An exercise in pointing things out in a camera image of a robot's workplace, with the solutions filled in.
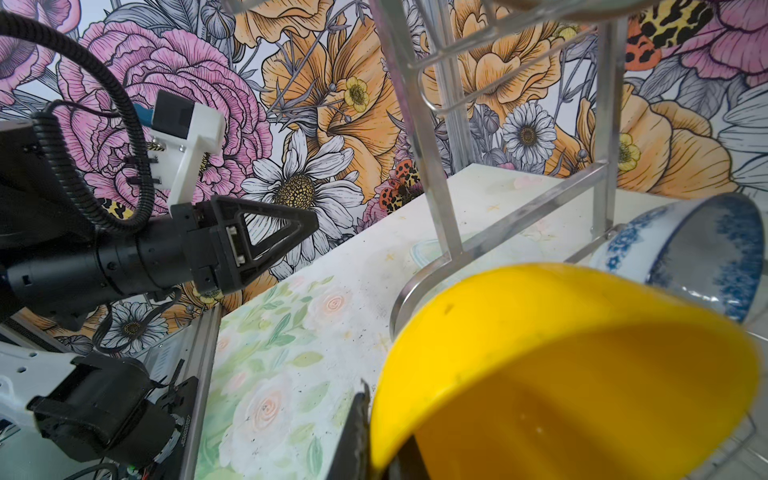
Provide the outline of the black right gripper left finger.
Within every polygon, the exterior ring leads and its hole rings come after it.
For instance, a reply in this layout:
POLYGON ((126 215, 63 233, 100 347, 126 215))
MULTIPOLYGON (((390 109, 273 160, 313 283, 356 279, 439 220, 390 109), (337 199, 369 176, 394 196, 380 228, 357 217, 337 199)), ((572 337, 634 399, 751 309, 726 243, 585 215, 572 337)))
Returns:
POLYGON ((368 478, 370 456, 369 409, 370 386, 364 381, 362 390, 353 398, 335 454, 326 476, 327 480, 363 480, 368 478))

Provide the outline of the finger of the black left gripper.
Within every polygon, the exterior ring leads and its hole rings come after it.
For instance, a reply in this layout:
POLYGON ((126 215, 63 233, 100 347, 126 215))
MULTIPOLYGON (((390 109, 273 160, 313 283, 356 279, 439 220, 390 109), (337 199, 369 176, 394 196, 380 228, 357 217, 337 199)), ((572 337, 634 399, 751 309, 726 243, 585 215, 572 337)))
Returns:
POLYGON ((215 196, 194 206, 194 284, 201 294, 234 293, 311 238, 317 214, 215 196))

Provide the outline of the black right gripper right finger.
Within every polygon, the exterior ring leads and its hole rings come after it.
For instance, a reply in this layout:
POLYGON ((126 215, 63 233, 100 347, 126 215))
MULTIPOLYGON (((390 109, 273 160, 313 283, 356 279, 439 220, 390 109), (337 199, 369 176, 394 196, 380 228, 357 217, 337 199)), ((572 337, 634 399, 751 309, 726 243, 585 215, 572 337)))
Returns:
POLYGON ((388 480, 429 480, 429 473, 415 440, 407 440, 386 471, 388 480))

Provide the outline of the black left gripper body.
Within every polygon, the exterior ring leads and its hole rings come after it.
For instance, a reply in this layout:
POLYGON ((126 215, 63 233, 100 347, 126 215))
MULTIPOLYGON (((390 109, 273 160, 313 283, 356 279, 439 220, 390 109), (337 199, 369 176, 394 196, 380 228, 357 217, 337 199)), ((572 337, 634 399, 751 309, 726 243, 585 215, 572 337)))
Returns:
POLYGON ((163 293, 193 281, 201 293, 239 286, 238 225, 203 225, 189 216, 151 221, 135 235, 60 239, 1 255, 1 316, 27 308, 66 330, 99 306, 163 293))

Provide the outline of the yellow plastic bowl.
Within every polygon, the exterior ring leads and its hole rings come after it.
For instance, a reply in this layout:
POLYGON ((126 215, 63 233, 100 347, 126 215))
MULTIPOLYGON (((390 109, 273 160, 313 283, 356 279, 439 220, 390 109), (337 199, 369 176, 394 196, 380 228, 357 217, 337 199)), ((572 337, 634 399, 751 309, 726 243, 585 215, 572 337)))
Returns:
POLYGON ((680 479, 745 417, 760 369, 736 323, 661 290, 576 265, 499 268, 398 334, 370 472, 414 441, 433 479, 680 479))

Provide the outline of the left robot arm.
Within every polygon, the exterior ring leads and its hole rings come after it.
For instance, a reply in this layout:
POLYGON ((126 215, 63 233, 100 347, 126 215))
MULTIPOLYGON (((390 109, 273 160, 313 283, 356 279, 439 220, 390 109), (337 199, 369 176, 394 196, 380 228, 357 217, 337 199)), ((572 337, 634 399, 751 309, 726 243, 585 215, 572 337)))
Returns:
MULTIPOLYGON (((78 180, 61 176, 68 156, 50 131, 46 114, 1 125, 3 317, 29 309, 75 330, 100 306, 185 282, 231 293, 317 230, 312 211, 221 196, 148 220, 90 220, 69 198, 78 180)), ((156 387, 134 359, 1 348, 2 418, 79 462, 177 472, 197 383, 153 403, 156 387)))

